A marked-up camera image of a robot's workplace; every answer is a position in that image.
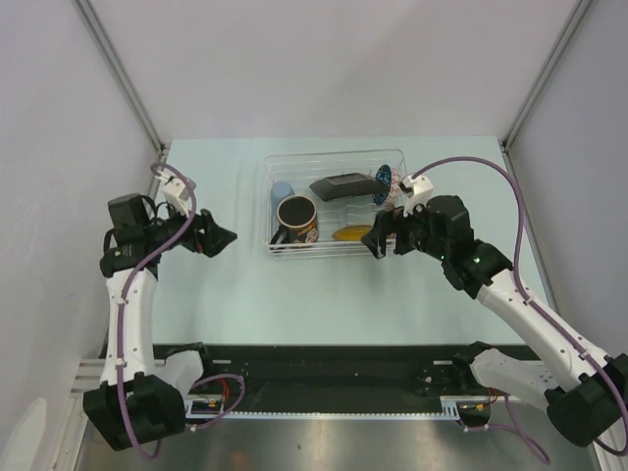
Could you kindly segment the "red black lacquer cup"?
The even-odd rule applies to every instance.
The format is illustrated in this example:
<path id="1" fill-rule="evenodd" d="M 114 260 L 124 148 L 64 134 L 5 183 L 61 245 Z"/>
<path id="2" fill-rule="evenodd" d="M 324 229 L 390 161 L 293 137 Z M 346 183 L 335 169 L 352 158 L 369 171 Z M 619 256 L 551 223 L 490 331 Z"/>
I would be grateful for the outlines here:
<path id="1" fill-rule="evenodd" d="M 270 243 L 312 244 L 319 239 L 318 211 L 313 200 L 304 195 L 284 199 L 276 212 L 279 227 Z"/>

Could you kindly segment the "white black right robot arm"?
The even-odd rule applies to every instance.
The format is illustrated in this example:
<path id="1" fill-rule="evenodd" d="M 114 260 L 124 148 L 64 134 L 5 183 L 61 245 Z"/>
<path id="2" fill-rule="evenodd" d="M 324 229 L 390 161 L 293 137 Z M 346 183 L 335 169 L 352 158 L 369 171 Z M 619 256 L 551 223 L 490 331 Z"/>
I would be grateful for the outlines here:
<path id="1" fill-rule="evenodd" d="M 515 360 L 484 343 L 472 344 L 452 369 L 463 393 L 497 389 L 543 410 L 569 442 L 586 447 L 617 421 L 627 419 L 627 356 L 610 356 L 537 301 L 517 281 L 513 263 L 476 238 L 457 196 L 437 196 L 404 215 L 383 210 L 361 238 L 377 258 L 417 250 L 440 261 L 445 278 L 497 314 L 542 360 L 540 367 Z"/>

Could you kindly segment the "light blue plastic cup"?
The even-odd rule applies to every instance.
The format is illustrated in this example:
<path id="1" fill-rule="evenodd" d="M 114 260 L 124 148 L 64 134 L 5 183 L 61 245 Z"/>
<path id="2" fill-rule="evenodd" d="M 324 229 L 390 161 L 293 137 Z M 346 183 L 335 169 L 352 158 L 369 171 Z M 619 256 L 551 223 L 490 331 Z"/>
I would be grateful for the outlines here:
<path id="1" fill-rule="evenodd" d="M 294 195 L 294 190 L 288 182 L 275 182 L 271 187 L 271 209 L 277 213 L 279 205 L 288 197 Z"/>

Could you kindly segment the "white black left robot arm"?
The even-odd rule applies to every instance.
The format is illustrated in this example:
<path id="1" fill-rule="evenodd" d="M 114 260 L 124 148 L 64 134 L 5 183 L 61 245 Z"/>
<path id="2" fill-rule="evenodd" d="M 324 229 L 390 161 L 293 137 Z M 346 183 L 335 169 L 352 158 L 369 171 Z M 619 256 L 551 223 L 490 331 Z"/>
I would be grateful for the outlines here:
<path id="1" fill-rule="evenodd" d="M 105 365 L 99 385 L 83 396 L 83 410 L 115 451 L 177 435 L 185 427 L 184 399 L 210 390 L 217 380 L 201 342 L 171 349 L 157 368 L 152 308 L 163 252 L 184 247 L 213 258 L 237 239 L 210 211 L 193 217 L 168 209 L 160 218 L 154 200 L 131 193 L 108 203 L 112 221 L 99 262 L 109 296 Z"/>

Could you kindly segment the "black floral square plate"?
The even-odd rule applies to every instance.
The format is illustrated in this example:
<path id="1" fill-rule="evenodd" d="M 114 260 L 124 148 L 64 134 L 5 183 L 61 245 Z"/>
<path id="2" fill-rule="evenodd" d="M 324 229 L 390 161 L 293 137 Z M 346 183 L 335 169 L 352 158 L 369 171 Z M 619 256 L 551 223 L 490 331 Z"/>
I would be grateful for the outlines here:
<path id="1" fill-rule="evenodd" d="M 387 189 L 375 178 L 362 173 L 324 177 L 311 183 L 309 188 L 325 202 L 353 196 L 375 195 Z"/>

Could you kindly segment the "blue triangle pattern bowl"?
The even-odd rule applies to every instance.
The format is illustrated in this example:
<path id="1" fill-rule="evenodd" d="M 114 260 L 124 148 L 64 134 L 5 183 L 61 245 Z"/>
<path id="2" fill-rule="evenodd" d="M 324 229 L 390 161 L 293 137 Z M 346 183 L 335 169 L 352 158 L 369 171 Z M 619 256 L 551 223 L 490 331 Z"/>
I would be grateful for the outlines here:
<path id="1" fill-rule="evenodd" d="M 395 206 L 397 199 L 401 195 L 401 189 L 399 187 L 400 175 L 398 170 L 388 164 L 382 165 L 377 171 L 375 179 L 387 189 L 373 196 L 374 203 L 378 206 L 387 204 Z"/>

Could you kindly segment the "yellow round saucer plate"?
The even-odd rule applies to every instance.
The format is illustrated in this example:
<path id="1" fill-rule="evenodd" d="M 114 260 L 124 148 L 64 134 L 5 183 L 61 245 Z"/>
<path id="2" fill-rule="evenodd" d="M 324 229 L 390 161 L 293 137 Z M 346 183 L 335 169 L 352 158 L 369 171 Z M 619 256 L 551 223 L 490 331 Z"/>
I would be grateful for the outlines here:
<path id="1" fill-rule="evenodd" d="M 333 239 L 338 241 L 356 241 L 367 235 L 373 227 L 371 225 L 353 225 L 340 228 L 333 233 Z"/>

